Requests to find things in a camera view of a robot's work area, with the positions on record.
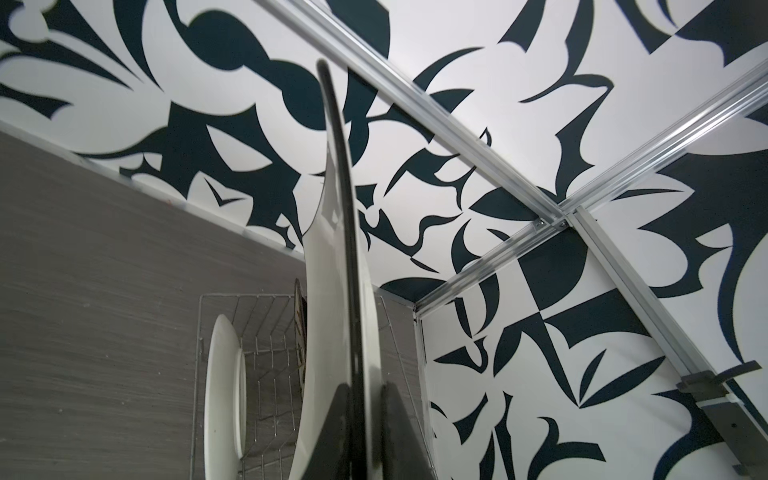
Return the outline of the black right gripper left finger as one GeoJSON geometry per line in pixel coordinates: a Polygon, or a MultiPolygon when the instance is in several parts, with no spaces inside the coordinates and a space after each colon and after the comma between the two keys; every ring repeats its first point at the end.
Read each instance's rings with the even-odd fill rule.
{"type": "Polygon", "coordinates": [[[320,430],[301,479],[332,480],[350,478],[350,387],[340,384],[320,430]]]}

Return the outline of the square white plate black underside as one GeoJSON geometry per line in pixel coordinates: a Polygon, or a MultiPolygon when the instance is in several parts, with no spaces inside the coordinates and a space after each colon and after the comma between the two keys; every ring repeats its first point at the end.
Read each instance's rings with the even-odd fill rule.
{"type": "Polygon", "coordinates": [[[327,132],[320,203],[303,236],[306,374],[290,476],[301,479],[337,387],[350,387],[350,478],[380,479],[382,373],[378,320],[359,245],[349,146],[330,67],[317,63],[327,132]]]}

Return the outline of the black plate orange rim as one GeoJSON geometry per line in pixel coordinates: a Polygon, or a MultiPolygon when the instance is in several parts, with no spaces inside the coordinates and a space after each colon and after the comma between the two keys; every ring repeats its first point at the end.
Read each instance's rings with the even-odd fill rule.
{"type": "Polygon", "coordinates": [[[307,300],[303,295],[301,282],[294,281],[294,325],[297,343],[297,365],[300,388],[304,388],[306,374],[307,300]]]}

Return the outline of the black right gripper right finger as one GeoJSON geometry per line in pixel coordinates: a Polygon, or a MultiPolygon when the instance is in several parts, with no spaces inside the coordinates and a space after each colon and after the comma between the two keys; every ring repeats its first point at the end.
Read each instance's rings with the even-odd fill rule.
{"type": "Polygon", "coordinates": [[[397,386],[382,387],[382,467],[385,480],[433,479],[397,386]]]}

